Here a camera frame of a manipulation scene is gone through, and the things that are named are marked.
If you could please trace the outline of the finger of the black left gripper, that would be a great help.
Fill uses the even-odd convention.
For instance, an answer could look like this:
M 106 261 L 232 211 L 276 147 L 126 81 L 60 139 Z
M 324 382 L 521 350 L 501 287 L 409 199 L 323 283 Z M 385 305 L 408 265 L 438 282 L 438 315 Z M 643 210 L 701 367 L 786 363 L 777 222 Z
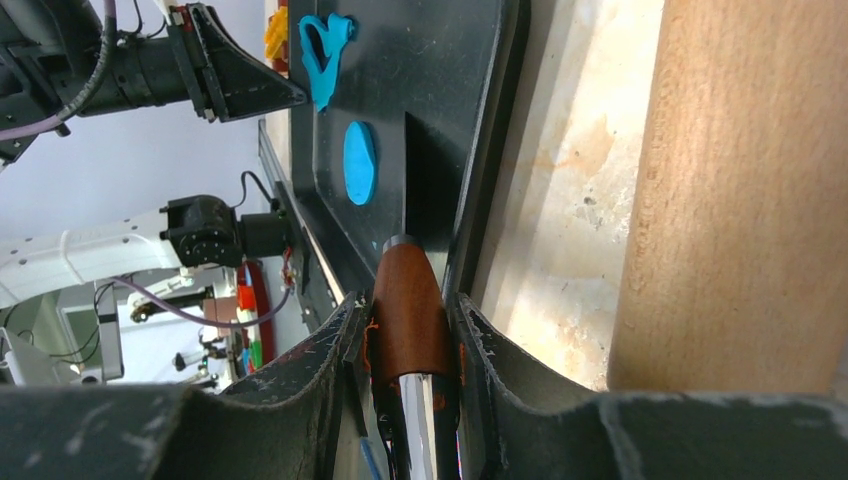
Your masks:
M 203 3 L 168 8 L 168 40 L 197 115 L 222 123 L 291 109 L 306 91 L 244 50 Z

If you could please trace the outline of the black baking tray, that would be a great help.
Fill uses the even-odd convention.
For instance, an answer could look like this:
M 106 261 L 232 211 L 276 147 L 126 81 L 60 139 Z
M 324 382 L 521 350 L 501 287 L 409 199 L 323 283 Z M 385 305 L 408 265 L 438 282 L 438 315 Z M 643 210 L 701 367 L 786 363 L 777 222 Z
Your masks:
M 292 194 L 343 291 L 372 288 L 384 243 L 403 226 L 404 116 L 423 120 L 445 163 L 446 224 L 426 253 L 445 296 L 469 292 L 491 210 L 531 20 L 527 1 L 293 1 L 290 77 L 306 85 L 298 22 L 351 17 L 329 106 L 290 113 Z M 369 125 L 377 184 L 347 196 L 343 144 Z

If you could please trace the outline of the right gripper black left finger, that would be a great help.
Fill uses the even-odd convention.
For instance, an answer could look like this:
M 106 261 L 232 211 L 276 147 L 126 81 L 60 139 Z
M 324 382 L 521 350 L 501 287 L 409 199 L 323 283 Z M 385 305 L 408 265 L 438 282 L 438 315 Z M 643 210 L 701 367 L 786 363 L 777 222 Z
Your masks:
M 352 377 L 366 308 L 213 395 L 177 384 L 5 387 L 5 479 L 360 479 Z

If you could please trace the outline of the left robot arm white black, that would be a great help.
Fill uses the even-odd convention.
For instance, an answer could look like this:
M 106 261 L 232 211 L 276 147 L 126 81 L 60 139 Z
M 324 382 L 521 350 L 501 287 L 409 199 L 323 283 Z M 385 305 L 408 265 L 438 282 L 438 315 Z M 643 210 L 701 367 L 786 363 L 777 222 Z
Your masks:
M 202 119 L 229 122 L 306 103 L 306 91 L 241 48 L 214 8 L 159 5 L 166 32 L 117 26 L 116 5 L 5 1 L 1 5 L 1 163 L 17 162 L 41 134 L 69 134 L 75 116 L 188 101 Z M 1 303 L 17 305 L 73 285 L 142 270 L 238 267 L 279 256 L 279 207 L 238 215 L 212 195 L 172 200 L 124 220 L 1 247 Z

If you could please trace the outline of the metal scraper wooden handle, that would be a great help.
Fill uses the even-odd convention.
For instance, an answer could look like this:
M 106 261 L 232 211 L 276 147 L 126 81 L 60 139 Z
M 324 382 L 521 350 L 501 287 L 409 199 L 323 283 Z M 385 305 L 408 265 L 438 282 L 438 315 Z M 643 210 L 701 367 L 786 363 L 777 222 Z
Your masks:
M 393 479 L 457 479 L 459 374 L 426 249 L 446 224 L 445 163 L 429 126 L 404 116 L 403 226 L 375 276 L 369 361 L 377 426 Z

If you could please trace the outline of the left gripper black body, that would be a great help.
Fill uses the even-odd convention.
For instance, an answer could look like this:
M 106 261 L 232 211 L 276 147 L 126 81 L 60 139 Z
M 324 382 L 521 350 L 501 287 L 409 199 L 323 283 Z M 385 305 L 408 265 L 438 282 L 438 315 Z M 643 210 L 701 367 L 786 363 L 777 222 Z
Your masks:
M 160 107 L 188 99 L 170 41 L 154 38 L 117 48 L 111 70 L 79 115 Z

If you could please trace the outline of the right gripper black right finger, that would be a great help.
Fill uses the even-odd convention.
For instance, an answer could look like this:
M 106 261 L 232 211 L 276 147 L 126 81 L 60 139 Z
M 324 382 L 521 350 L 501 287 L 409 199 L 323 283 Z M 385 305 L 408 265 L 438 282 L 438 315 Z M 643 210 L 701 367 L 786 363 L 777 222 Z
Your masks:
M 847 408 L 819 396 L 595 392 L 452 303 L 466 479 L 843 479 Z

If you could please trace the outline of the wooden rolling pin roller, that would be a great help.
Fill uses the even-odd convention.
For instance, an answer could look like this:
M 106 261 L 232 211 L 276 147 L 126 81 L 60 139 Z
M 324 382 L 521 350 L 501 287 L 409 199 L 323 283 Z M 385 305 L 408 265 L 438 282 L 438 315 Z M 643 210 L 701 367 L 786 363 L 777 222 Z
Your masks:
M 847 5 L 664 5 L 607 380 L 825 393 L 847 340 Z

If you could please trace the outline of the blue dough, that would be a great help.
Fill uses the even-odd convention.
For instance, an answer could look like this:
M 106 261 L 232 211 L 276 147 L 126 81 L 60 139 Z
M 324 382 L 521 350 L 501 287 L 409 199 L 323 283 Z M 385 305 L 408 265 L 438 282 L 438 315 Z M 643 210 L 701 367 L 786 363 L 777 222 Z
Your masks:
M 355 36 L 355 22 L 337 13 L 326 18 L 307 15 L 298 22 L 298 31 L 312 103 L 317 112 L 322 112 L 335 94 L 341 57 Z

